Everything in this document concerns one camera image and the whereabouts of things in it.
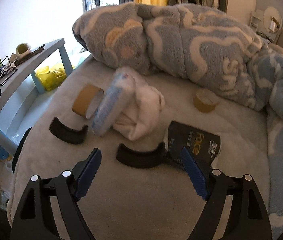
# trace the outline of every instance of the black package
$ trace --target black package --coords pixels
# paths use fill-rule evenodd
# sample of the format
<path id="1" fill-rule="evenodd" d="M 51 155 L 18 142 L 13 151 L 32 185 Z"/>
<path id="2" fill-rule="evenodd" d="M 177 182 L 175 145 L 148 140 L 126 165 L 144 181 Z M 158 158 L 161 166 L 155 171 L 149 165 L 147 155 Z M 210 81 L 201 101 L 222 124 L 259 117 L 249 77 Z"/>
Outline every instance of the black package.
<path id="1" fill-rule="evenodd" d="M 198 128 L 172 121 L 168 127 L 168 154 L 178 164 L 182 164 L 181 150 L 188 146 L 198 158 L 209 165 L 219 154 L 220 137 Z"/>

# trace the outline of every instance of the white bedsheet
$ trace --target white bedsheet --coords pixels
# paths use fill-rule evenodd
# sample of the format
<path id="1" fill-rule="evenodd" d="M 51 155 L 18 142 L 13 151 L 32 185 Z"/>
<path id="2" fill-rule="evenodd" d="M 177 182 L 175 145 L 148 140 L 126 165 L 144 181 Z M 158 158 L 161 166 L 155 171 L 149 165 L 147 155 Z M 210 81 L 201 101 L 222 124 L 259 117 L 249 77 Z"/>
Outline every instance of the white bedsheet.
<path id="1" fill-rule="evenodd" d="M 101 166 L 87 196 L 78 203 L 95 238 L 187 239 L 205 204 L 196 195 L 187 174 L 166 164 L 135 169 L 115 159 L 120 143 L 135 150 L 154 149 L 163 140 L 171 120 L 219 134 L 221 151 L 217 168 L 228 176 L 251 174 L 268 205 L 265 115 L 222 98 L 213 112 L 203 114 L 192 103 L 198 86 L 189 81 L 164 73 L 146 77 L 149 85 L 163 94 L 166 105 L 158 127 L 135 142 L 113 129 L 102 138 L 89 132 L 81 145 L 67 144 L 49 132 L 55 116 L 65 125 L 81 129 L 86 120 L 71 110 L 76 95 L 87 83 L 106 89 L 113 73 L 113 69 L 90 57 L 58 88 L 47 111 L 32 128 L 19 157 L 12 198 L 7 206 L 10 222 L 32 175 L 38 174 L 43 179 L 55 177 L 86 159 L 92 149 L 98 147 L 102 151 Z M 216 239 L 224 232 L 230 200 L 231 197 L 227 197 Z M 68 239 L 56 200 L 52 206 L 60 236 Z"/>

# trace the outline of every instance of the bed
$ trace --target bed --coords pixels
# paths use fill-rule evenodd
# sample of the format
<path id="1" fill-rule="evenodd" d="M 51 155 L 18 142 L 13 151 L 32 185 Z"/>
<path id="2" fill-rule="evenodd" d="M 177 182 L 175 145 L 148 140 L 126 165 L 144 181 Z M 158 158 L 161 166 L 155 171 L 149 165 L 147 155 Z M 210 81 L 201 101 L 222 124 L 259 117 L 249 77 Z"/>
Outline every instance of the bed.
<path id="1" fill-rule="evenodd" d="M 267 130 L 265 113 L 258 113 L 221 98 L 215 111 L 199 112 L 192 98 L 199 87 L 165 73 L 146 77 L 163 93 L 166 106 L 160 123 L 151 134 L 131 142 L 110 130 L 99 138 L 89 132 L 82 145 L 71 145 L 56 138 L 49 125 L 55 116 L 66 125 L 80 129 L 85 119 L 72 112 L 75 96 L 87 84 L 106 89 L 115 71 L 93 57 L 84 61 L 56 91 L 47 111 L 29 133 L 14 174 L 13 198 L 8 206 L 12 222 L 19 199 L 30 177 L 57 176 L 88 157 L 93 148 L 102 151 L 102 164 L 85 198 L 81 212 L 96 239 L 187 239 L 202 212 L 205 201 L 197 196 L 187 173 L 161 164 L 151 169 L 125 166 L 115 159 L 120 143 L 135 150 L 153 150 L 163 141 L 172 120 L 221 136 L 216 167 L 228 176 L 249 173 L 255 179 L 264 202 L 269 200 Z M 216 239 L 223 234 L 230 210 L 227 199 Z M 56 200 L 52 202 L 61 237 L 67 239 Z"/>
<path id="2" fill-rule="evenodd" d="M 94 9 L 73 27 L 77 40 L 93 57 L 84 61 L 58 88 L 49 108 L 29 133 L 14 174 L 7 211 L 12 223 L 30 177 L 50 178 L 102 151 L 101 167 L 81 212 L 97 239 L 186 239 L 204 206 L 187 174 L 166 164 L 135 169 L 115 159 L 120 143 L 139 151 L 163 141 L 172 120 L 221 137 L 216 167 L 228 176 L 253 176 L 272 226 L 283 232 L 283 54 L 262 43 L 247 25 L 197 5 L 167 7 L 126 3 Z M 89 132 L 82 145 L 60 141 L 49 132 L 57 116 L 79 130 L 87 120 L 72 112 L 76 94 L 87 84 L 107 89 L 115 69 L 131 66 L 160 91 L 165 107 L 158 126 L 131 142 L 110 129 Z M 211 113 L 199 112 L 192 99 L 201 87 L 220 96 Z M 228 198 L 215 234 L 226 225 Z M 57 203 L 55 218 L 62 237 Z"/>

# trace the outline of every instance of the round mirror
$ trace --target round mirror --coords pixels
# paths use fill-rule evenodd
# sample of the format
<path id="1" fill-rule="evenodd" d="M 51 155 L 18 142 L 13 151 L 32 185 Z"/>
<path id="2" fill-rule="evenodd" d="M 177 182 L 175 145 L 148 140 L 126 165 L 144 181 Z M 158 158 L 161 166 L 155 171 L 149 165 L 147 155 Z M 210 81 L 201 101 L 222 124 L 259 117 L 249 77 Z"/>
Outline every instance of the round mirror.
<path id="1" fill-rule="evenodd" d="M 276 8 L 266 8 L 264 12 L 264 27 L 269 33 L 276 33 L 282 28 L 282 18 Z"/>

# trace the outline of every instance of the blue gripper pad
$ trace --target blue gripper pad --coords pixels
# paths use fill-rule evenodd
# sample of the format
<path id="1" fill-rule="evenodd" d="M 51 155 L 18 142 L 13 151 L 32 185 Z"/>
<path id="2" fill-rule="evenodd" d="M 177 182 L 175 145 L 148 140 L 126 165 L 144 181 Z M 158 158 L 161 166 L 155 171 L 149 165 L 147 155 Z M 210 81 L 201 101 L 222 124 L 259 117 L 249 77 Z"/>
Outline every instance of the blue gripper pad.
<path id="1" fill-rule="evenodd" d="M 100 164 L 101 151 L 99 149 L 94 149 L 89 156 L 89 161 L 85 167 L 83 167 L 83 171 L 77 179 L 77 189 L 74 193 L 74 200 L 76 202 L 87 195 L 89 187 L 99 169 Z"/>
<path id="2" fill-rule="evenodd" d="M 181 151 L 181 157 L 197 195 L 201 196 L 203 200 L 208 200 L 210 194 L 207 191 L 206 178 L 193 158 L 193 153 L 187 147 L 184 147 Z"/>

